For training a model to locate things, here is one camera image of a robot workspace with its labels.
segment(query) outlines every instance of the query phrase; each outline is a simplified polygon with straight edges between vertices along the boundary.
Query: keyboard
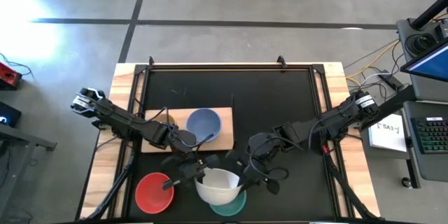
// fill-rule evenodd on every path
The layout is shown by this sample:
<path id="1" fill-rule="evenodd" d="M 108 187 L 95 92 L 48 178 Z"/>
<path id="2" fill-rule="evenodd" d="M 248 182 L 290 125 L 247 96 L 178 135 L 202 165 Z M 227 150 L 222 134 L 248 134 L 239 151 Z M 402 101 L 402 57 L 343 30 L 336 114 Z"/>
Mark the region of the keyboard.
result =
<path id="1" fill-rule="evenodd" d="M 448 118 L 411 118 L 420 151 L 448 153 Z"/>

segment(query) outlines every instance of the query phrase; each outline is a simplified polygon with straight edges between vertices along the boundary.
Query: monitor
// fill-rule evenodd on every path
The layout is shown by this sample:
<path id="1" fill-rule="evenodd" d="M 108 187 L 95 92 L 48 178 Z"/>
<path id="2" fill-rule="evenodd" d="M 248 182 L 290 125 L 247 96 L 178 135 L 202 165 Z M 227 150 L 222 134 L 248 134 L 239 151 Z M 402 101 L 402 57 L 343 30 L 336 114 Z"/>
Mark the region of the monitor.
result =
<path id="1" fill-rule="evenodd" d="M 401 71 L 448 82 L 448 40 L 409 61 L 401 67 Z"/>

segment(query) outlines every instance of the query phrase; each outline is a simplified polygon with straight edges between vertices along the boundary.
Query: wooden table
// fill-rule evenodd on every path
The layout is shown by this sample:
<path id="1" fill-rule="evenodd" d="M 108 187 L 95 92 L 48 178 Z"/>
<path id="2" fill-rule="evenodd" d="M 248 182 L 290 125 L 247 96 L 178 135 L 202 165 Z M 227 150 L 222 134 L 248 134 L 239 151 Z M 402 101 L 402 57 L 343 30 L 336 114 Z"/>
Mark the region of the wooden table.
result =
<path id="1" fill-rule="evenodd" d="M 340 62 L 288 63 L 288 65 L 292 64 L 324 65 L 325 76 L 327 78 L 328 89 L 330 92 L 330 99 L 333 106 L 339 105 L 349 96 L 349 90 L 347 87 L 347 82 L 345 80 L 342 63 Z M 113 82 L 109 99 L 114 104 L 124 109 L 127 109 L 127 105 L 129 102 L 135 65 L 136 64 L 128 64 L 128 63 L 117 64 L 117 67 L 115 68 L 115 73 L 113 75 Z M 136 89 L 137 97 L 140 97 L 142 82 L 143 80 L 139 80 L 139 84 L 137 85 Z M 321 98 L 322 111 L 326 111 L 327 108 L 323 100 L 323 89 L 322 86 L 319 85 L 319 83 L 321 82 L 317 80 L 317 83 L 318 83 L 319 97 Z M 356 136 L 359 135 L 358 131 L 356 130 L 351 130 L 350 134 Z M 104 143 L 105 141 L 111 138 L 112 134 L 110 131 L 101 132 L 99 135 L 98 144 Z M 363 145 L 361 141 L 353 137 L 346 137 L 341 142 L 341 147 L 350 186 L 353 188 L 354 192 L 364 203 L 364 205 L 373 214 L 379 216 L 377 199 L 375 197 L 375 192 L 373 190 L 369 168 L 367 160 L 365 159 Z M 81 217 L 90 215 L 98 206 L 98 204 L 104 199 L 107 192 L 111 189 L 113 184 L 113 177 L 116 171 L 119 150 L 120 150 L 120 141 L 117 140 L 102 146 L 95 153 L 94 160 L 92 163 L 92 169 L 90 171 L 87 190 L 84 196 L 83 207 L 80 213 Z M 120 212 L 123 205 L 124 189 L 125 184 L 123 184 L 122 188 L 120 189 L 120 192 L 118 193 L 117 204 L 114 209 L 115 216 L 120 216 Z M 345 208 L 344 203 L 344 194 L 339 185 L 337 185 L 337 192 L 342 215 L 347 216 L 347 209 Z"/>

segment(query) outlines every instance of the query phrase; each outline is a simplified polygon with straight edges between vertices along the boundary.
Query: white bowl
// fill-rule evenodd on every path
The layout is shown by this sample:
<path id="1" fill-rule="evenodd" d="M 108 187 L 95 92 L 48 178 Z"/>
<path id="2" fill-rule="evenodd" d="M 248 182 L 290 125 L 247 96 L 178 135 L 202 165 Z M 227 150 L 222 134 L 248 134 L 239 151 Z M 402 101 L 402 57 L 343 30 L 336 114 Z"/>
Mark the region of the white bowl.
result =
<path id="1" fill-rule="evenodd" d="M 231 203 L 242 188 L 238 186 L 238 175 L 223 169 L 205 169 L 205 176 L 200 183 L 195 180 L 197 194 L 205 202 L 220 206 Z"/>

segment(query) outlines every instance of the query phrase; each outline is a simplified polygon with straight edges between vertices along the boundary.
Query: wooden board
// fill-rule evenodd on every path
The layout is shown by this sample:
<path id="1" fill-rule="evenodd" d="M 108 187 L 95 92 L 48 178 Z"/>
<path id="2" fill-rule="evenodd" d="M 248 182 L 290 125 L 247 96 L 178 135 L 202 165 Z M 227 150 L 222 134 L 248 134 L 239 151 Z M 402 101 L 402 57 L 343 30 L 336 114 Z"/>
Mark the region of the wooden board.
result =
<path id="1" fill-rule="evenodd" d="M 232 108 L 211 108 L 217 112 L 221 119 L 221 131 L 219 135 L 210 143 L 204 143 L 199 151 L 228 151 L 233 149 L 233 120 L 232 120 Z M 188 116 L 192 112 L 196 111 L 196 108 L 185 109 L 170 109 L 169 115 L 174 118 L 176 125 L 180 130 L 186 130 L 186 124 Z M 152 118 L 158 110 L 146 111 L 146 119 Z M 147 141 L 144 141 L 141 145 L 142 153 L 159 153 L 159 152 L 171 152 L 171 148 L 168 146 L 166 149 L 161 150 L 150 145 Z"/>
<path id="2" fill-rule="evenodd" d="M 254 63 L 254 64 L 272 64 L 272 63 Z M 345 80 L 344 69 L 340 62 L 293 62 L 294 64 L 323 64 L 325 67 L 325 77 L 330 91 L 330 99 L 333 106 L 341 104 L 348 96 L 349 89 Z M 113 77 L 112 87 L 109 95 L 109 99 L 117 106 L 124 109 L 127 108 L 129 101 L 129 94 L 132 85 L 132 78 L 134 76 L 134 68 L 136 64 L 122 63 L 117 64 L 115 68 L 115 74 Z M 137 92 L 141 92 L 141 85 L 137 88 Z M 323 103 L 323 88 L 318 86 L 318 94 L 321 100 L 321 108 L 326 111 L 326 105 Z M 99 143 L 110 139 L 110 132 L 102 132 L 100 134 Z M 357 131 L 350 131 L 350 134 L 356 136 L 359 135 Z M 379 216 L 379 209 L 377 205 L 377 199 L 373 190 L 372 181 L 370 178 L 369 168 L 367 160 L 365 159 L 362 143 L 353 137 L 346 137 L 341 142 L 342 153 L 344 156 L 344 164 L 346 167 L 346 173 L 350 186 L 357 194 L 362 203 L 375 215 Z M 88 216 L 91 214 L 95 207 L 104 199 L 107 192 L 111 188 L 113 182 L 113 175 L 118 160 L 118 151 L 120 150 L 120 144 L 113 144 L 108 147 L 107 151 L 99 151 L 96 153 L 90 172 L 90 178 L 87 185 L 87 190 L 83 200 L 83 206 L 81 211 L 82 216 Z M 121 187 L 118 194 L 117 207 L 115 208 L 115 216 L 120 216 L 121 206 L 123 205 L 123 189 L 125 184 Z M 344 194 L 340 186 L 337 186 L 337 194 L 339 204 L 341 206 L 342 215 L 347 216 L 347 210 L 344 208 Z"/>

